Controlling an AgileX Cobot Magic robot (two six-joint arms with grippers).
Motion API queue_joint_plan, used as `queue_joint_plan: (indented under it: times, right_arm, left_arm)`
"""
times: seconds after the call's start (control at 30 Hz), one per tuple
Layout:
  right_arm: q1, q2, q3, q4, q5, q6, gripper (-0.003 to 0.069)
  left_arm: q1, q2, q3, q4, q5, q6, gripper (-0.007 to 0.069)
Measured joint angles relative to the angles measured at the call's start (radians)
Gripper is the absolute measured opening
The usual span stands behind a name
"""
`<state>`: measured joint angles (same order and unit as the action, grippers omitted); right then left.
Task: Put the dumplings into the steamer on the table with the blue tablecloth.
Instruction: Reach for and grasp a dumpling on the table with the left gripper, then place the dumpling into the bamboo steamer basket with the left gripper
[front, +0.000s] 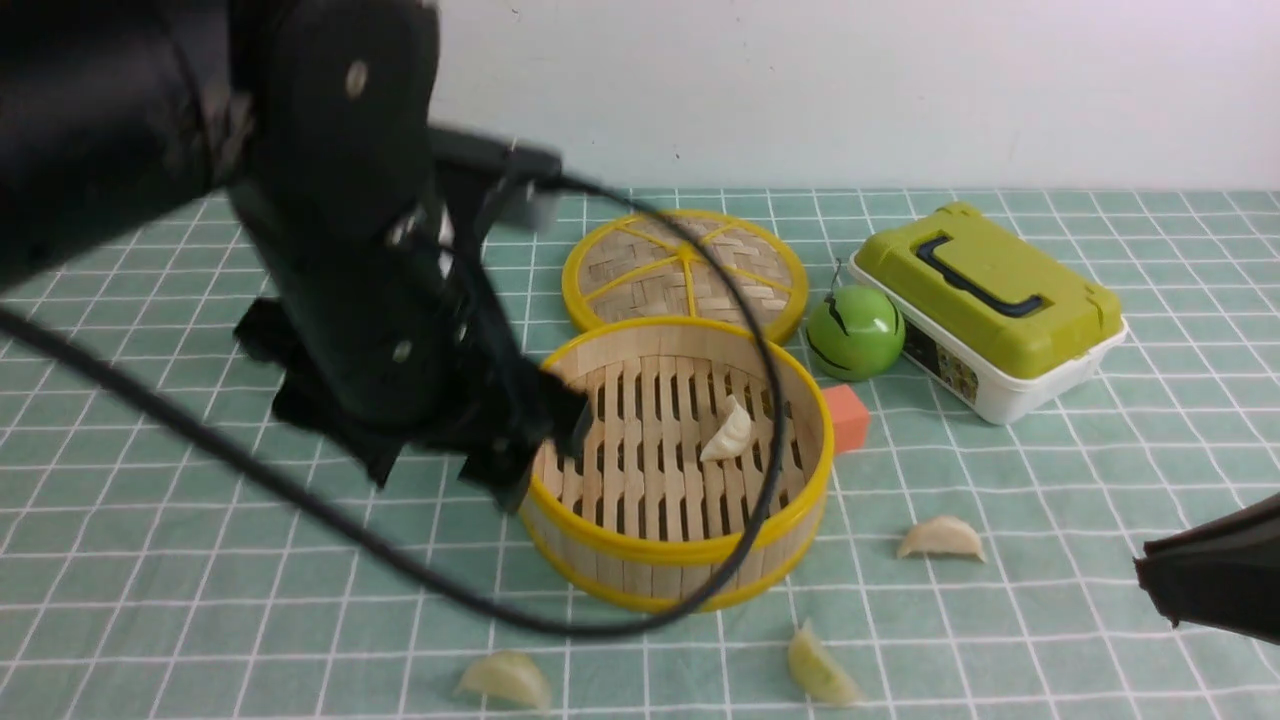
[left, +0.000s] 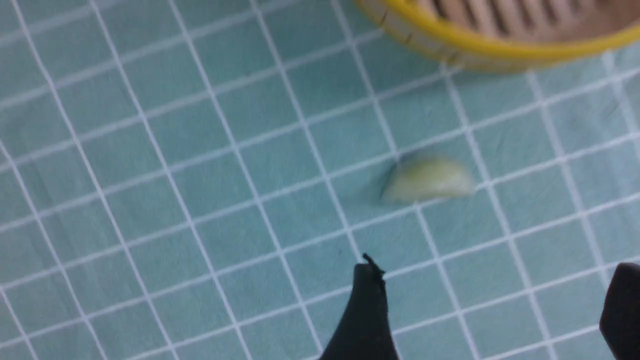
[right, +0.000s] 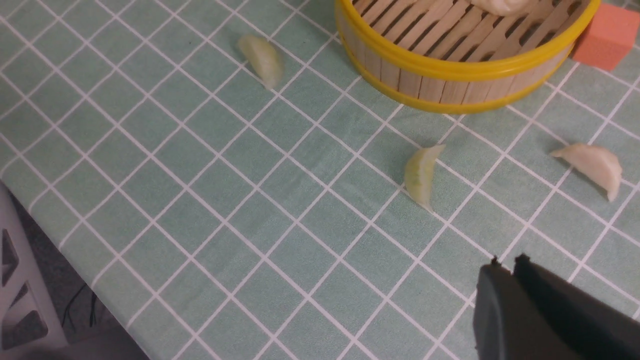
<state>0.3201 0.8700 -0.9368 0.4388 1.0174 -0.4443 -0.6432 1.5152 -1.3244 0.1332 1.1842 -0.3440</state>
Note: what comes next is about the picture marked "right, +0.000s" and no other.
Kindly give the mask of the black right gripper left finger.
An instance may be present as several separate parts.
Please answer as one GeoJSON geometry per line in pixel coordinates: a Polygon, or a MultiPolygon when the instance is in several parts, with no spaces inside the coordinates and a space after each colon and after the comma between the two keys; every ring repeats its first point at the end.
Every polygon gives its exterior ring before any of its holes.
{"type": "Polygon", "coordinates": [[[480,268],[473,312],[480,360],[579,360],[497,258],[480,268]]]}

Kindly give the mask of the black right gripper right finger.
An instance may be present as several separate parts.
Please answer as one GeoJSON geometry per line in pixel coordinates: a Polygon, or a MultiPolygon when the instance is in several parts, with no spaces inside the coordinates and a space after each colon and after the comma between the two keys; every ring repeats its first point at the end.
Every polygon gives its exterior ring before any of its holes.
{"type": "Polygon", "coordinates": [[[640,325],[524,253],[513,275],[554,333],[585,360],[638,360],[640,325]]]}

